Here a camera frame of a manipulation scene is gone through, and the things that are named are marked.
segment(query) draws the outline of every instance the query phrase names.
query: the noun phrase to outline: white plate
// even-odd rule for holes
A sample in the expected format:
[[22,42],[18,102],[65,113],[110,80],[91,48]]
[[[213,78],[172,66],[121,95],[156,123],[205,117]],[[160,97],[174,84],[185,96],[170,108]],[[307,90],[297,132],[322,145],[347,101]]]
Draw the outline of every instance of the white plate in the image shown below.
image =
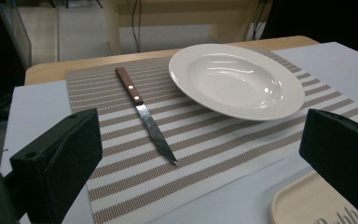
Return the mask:
[[280,119],[304,104],[304,89],[281,64],[252,50],[205,44],[181,49],[169,63],[186,95],[239,119]]

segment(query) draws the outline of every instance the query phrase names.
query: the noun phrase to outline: plate rim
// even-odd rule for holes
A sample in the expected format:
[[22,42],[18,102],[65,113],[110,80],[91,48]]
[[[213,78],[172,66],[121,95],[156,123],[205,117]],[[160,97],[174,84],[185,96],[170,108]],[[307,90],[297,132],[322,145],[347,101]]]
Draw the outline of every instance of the plate rim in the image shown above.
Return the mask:
[[[297,98],[297,102],[290,104],[288,100],[284,100],[284,103],[286,105],[291,106],[291,110],[285,110],[283,112],[277,113],[275,115],[270,115],[271,112],[274,112],[277,110],[277,106],[270,106],[264,109],[248,109],[248,110],[240,110],[241,113],[238,113],[238,108],[230,110],[227,109],[227,105],[223,105],[217,102],[212,103],[211,99],[208,99],[206,96],[200,96],[200,94],[194,94],[191,90],[191,87],[188,87],[186,85],[183,85],[183,83],[180,83],[178,76],[181,76],[180,72],[184,73],[182,70],[183,68],[187,68],[191,62],[194,60],[205,56],[209,54],[230,54],[235,57],[241,57],[246,60],[249,60],[251,62],[254,62],[266,69],[266,64],[269,64],[266,70],[271,70],[271,67],[273,69],[279,69],[280,72],[283,72],[282,74],[279,74],[279,81],[282,81],[282,77],[285,77],[284,82],[289,82],[292,84],[292,86],[286,86],[286,84],[282,87],[287,97],[291,97],[288,95],[287,88],[292,88],[296,91],[297,94],[299,94]],[[297,79],[297,77],[290,72],[286,67],[284,67],[282,64],[276,62],[275,60],[270,59],[268,56],[261,54],[259,52],[256,52],[251,49],[241,48],[237,46],[227,45],[227,44],[200,44],[200,45],[194,45],[190,46],[184,49],[180,49],[177,51],[173,56],[170,58],[169,62],[169,73],[170,77],[175,83],[175,85],[188,97],[196,101],[197,103],[204,105],[213,111],[216,111],[218,113],[237,118],[237,119],[248,119],[248,120],[272,120],[272,119],[281,119],[288,117],[294,113],[296,113],[301,106],[304,104],[305,100],[305,92],[304,88]],[[278,103],[278,107],[282,107],[283,103]]]

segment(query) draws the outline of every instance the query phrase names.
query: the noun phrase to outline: cable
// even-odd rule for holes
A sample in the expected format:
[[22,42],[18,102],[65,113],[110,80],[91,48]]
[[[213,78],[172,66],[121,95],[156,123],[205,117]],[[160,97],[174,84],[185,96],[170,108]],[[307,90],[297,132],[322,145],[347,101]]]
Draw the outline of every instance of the cable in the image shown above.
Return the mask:
[[142,12],[142,0],[139,0],[139,15],[138,15],[138,37],[135,33],[135,25],[134,25],[134,17],[135,17],[135,10],[138,5],[138,0],[135,0],[135,4],[133,5],[132,9],[132,17],[131,17],[131,27],[132,27],[132,35],[133,39],[135,40],[136,52],[141,52],[141,12]]
[[267,3],[267,0],[264,0],[260,15],[258,16],[257,22],[255,22],[255,24],[254,24],[254,31],[253,31],[251,40],[255,40],[255,35],[260,30],[261,25],[260,25],[260,27],[258,27],[258,23],[260,22],[261,16],[263,15],[263,11],[264,11],[264,7],[266,6],[266,3]]

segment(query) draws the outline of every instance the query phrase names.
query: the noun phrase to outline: black plastic mount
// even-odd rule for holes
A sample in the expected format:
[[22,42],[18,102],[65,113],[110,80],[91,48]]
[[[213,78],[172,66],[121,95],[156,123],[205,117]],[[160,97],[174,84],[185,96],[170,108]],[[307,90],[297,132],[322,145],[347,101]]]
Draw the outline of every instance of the black plastic mount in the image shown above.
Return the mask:
[[358,123],[310,109],[299,153],[358,210]]
[[33,223],[61,223],[102,150],[96,109],[68,116],[40,135],[10,158],[10,174],[0,174],[0,223],[16,223],[25,213]]

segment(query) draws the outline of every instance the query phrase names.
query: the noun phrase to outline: beige tray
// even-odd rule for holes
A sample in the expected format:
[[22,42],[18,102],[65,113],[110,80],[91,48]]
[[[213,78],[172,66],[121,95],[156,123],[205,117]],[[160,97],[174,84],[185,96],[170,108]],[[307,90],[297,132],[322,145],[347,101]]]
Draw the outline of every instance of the beige tray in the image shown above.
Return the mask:
[[270,218],[274,224],[358,224],[358,211],[313,171],[275,194]]

